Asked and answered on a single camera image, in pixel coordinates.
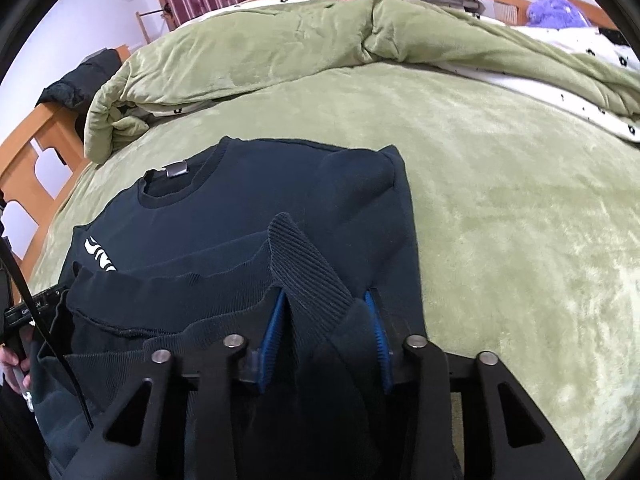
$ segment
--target black clothing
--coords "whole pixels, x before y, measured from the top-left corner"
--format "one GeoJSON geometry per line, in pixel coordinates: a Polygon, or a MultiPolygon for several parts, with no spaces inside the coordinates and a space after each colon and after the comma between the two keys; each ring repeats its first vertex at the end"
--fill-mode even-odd
{"type": "Polygon", "coordinates": [[[44,441],[33,413],[7,383],[0,386],[0,472],[6,480],[49,478],[44,441]]]}
{"type": "Polygon", "coordinates": [[[598,31],[603,36],[606,36],[606,38],[613,44],[630,46],[629,42],[626,40],[626,38],[622,35],[622,33],[619,30],[615,30],[613,28],[599,27],[598,31]]]}
{"type": "MultiPolygon", "coordinates": [[[[424,334],[397,150],[223,139],[188,168],[147,173],[74,233],[63,271],[72,286],[51,331],[92,415],[156,349],[184,355],[252,334],[282,291],[283,343],[260,375],[273,379],[235,409],[239,467],[252,478],[373,478],[385,433],[378,315],[389,340],[424,334]],[[373,289],[380,306],[364,301],[373,289]]],[[[256,346],[260,338],[249,336],[256,346]]],[[[34,361],[34,408],[56,478],[88,429],[49,350],[34,361]]],[[[186,401],[186,478],[196,398],[186,401]]]]}
{"type": "Polygon", "coordinates": [[[84,140],[84,123],[91,101],[95,93],[111,79],[121,65],[117,51],[107,48],[47,86],[42,91],[36,106],[40,103],[59,103],[78,113],[76,133],[80,139],[84,140]]]}

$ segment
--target bed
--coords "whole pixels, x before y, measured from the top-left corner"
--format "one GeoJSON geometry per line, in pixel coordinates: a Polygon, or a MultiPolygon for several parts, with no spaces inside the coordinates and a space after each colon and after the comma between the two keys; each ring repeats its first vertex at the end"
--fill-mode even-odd
{"type": "MultiPolygon", "coordinates": [[[[499,1],[523,20],[526,0],[499,1]]],[[[412,187],[430,337],[500,354],[586,478],[606,478],[640,429],[640,151],[450,64],[562,89],[628,136],[640,75],[420,2],[254,3],[141,48],[98,92],[84,145],[93,162],[46,236],[42,218],[38,261],[22,263],[32,290],[57,280],[74,225],[148,168],[224,135],[393,143],[412,187]],[[155,119],[118,115],[125,102],[155,119]]]]}
{"type": "MultiPolygon", "coordinates": [[[[127,45],[116,48],[121,61],[130,56],[127,45]]],[[[78,115],[55,103],[42,103],[26,116],[0,145],[0,189],[4,199],[19,203],[38,225],[23,258],[16,258],[25,276],[30,276],[53,215],[69,195],[78,176],[84,171],[88,160],[84,158],[82,141],[74,129],[78,115]],[[35,174],[40,150],[53,148],[71,170],[71,177],[58,195],[53,198],[45,190],[35,174]]]]}

